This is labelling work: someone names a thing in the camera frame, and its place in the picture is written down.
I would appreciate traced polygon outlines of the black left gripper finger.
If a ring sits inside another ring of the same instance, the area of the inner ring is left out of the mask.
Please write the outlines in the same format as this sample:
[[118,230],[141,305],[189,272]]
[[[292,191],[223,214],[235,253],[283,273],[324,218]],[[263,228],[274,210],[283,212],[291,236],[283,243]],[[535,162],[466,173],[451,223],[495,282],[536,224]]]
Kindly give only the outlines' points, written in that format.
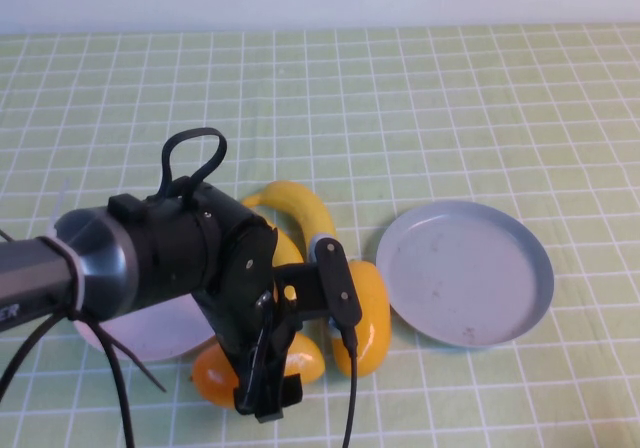
[[269,369],[259,365],[239,378],[234,389],[235,409],[242,415],[268,415],[272,404],[272,380]]
[[255,418],[273,422],[283,417],[283,411],[302,401],[303,384],[299,374],[267,379],[260,384]]

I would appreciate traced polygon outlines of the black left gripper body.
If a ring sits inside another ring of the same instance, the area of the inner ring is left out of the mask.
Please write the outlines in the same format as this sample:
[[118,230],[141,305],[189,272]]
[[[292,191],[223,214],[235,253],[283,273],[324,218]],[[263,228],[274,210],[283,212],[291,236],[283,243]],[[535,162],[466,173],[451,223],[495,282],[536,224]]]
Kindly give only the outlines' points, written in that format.
[[212,292],[212,326],[242,383],[303,377],[303,297],[295,287],[221,287]]

